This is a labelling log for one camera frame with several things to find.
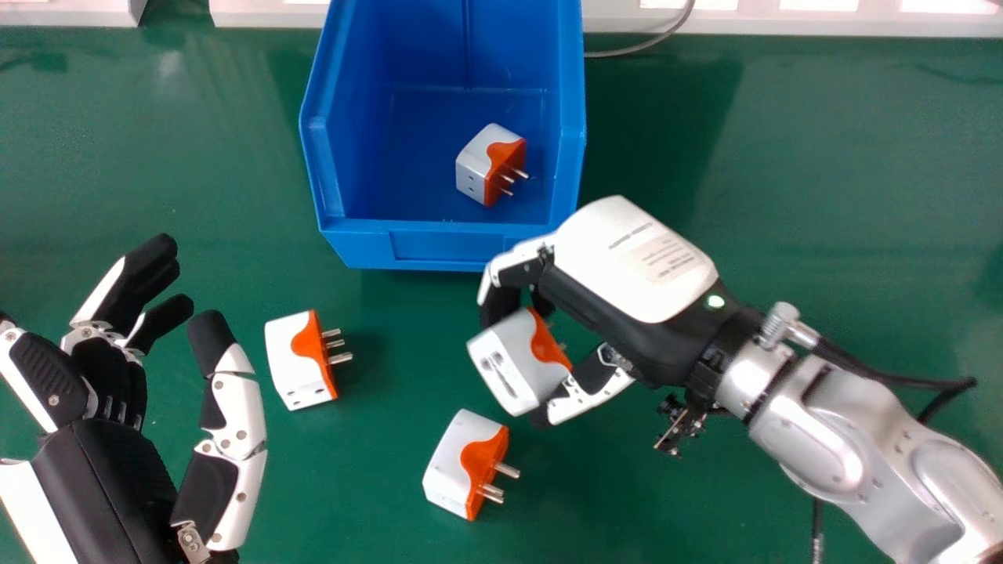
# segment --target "robotic arm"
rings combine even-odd
[[[0,459],[0,501],[40,564],[237,562],[261,488],[261,391],[217,311],[189,339],[206,379],[199,443],[181,490],[141,434],[142,364],[192,316],[179,294],[143,312],[178,278],[178,246],[154,237],[112,266],[56,346],[0,312],[0,375],[45,435],[30,461]]]
[[[522,307],[523,289],[533,307]],[[726,410],[795,484],[847,512],[897,562],[1003,561],[997,476],[886,385],[944,382],[866,366],[790,304],[767,315],[742,306],[706,255],[623,197],[496,257],[477,303],[484,330],[467,349],[513,415],[558,425],[635,380],[682,387],[684,401],[669,395],[660,407],[670,424],[656,449],[678,456],[708,413]],[[555,308],[604,340],[578,364],[552,346],[543,319]],[[952,385],[942,397],[974,381]]]

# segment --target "adapter in blue bin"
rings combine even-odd
[[[479,271],[557,229],[585,155],[579,0],[332,0],[300,113],[321,233],[350,268]],[[455,160],[488,123],[530,179],[485,208]]]

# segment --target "green table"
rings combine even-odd
[[[317,37],[214,29],[180,0],[135,30],[0,29],[4,309],[58,337],[120,253],[177,237],[177,289],[222,310],[260,370],[270,460],[249,564],[806,561],[808,499],[737,421],[671,460],[651,450],[663,392],[635,386],[535,431],[466,358],[477,276],[341,265],[296,129]],[[742,299],[792,301],[878,366],[981,377],[935,425],[1003,469],[1003,43],[683,36],[586,72],[583,202],[628,195]],[[356,360],[337,403],[290,413],[262,325],[311,307]],[[594,340],[570,326],[575,356]],[[146,434],[180,480],[202,437],[183,332],[147,369]],[[35,426],[4,386],[0,405],[0,454],[30,457]],[[460,407],[510,425],[524,471],[473,524],[420,485]],[[884,560],[842,514],[826,522],[827,562]],[[0,560],[26,561],[0,523]]]

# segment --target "gray cable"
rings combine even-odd
[[[658,35],[638,43],[637,45],[631,45],[630,47],[624,47],[622,49],[611,49],[609,51],[586,51],[585,58],[587,59],[604,59],[609,57],[620,57],[623,55],[631,55],[639,51],[643,51],[648,47],[653,47],[662,41],[669,38],[670,35],[676,32],[680,27],[686,23],[689,19],[690,14],[693,13],[693,6],[696,5],[696,0],[687,0],[686,5],[683,6],[683,13],[676,19],[676,23],[672,24],[668,29],[659,33]]]

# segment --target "plug adapter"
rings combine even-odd
[[[476,519],[484,499],[505,503],[505,492],[491,481],[498,472],[519,478],[518,470],[501,462],[508,450],[508,427],[460,409],[425,469],[425,498],[467,521]]]
[[[490,208],[526,174],[526,139],[488,123],[456,157],[456,190]]]
[[[572,363],[543,317],[524,307],[466,341],[487,388],[511,415],[540,406],[571,375]]]
[[[265,323],[268,365],[286,408],[295,411],[338,398],[333,366],[352,359],[351,352],[330,353],[344,346],[340,335],[340,328],[322,332],[312,309]]]

